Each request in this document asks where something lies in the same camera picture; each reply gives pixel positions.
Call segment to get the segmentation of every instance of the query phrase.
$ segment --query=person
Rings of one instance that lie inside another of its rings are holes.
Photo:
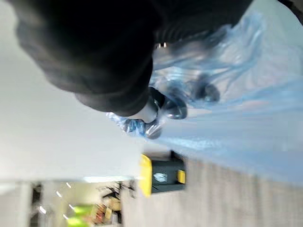
[[[149,99],[156,44],[235,25],[251,0],[8,0],[22,48],[49,82],[102,112],[133,116]]]

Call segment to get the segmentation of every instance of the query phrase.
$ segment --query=clear plastic bag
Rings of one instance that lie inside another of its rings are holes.
[[[264,40],[262,16],[244,17],[234,28],[199,34],[154,52],[150,86],[187,116],[145,125],[109,113],[126,132],[180,153],[303,183],[303,49]]]

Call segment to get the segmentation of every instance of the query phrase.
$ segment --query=sleeve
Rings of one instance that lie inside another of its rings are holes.
[[[103,112],[130,116],[148,99],[154,31],[147,0],[10,0],[22,48],[60,89]]]

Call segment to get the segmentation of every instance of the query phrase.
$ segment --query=white wall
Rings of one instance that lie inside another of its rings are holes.
[[[138,175],[144,142],[50,85],[21,51],[0,1],[0,180]]]
[[[28,227],[31,203],[30,183],[0,184],[0,226]]]

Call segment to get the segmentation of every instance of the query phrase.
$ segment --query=gray floor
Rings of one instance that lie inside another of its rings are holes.
[[[187,161],[185,191],[122,195],[125,227],[303,227],[303,188]]]

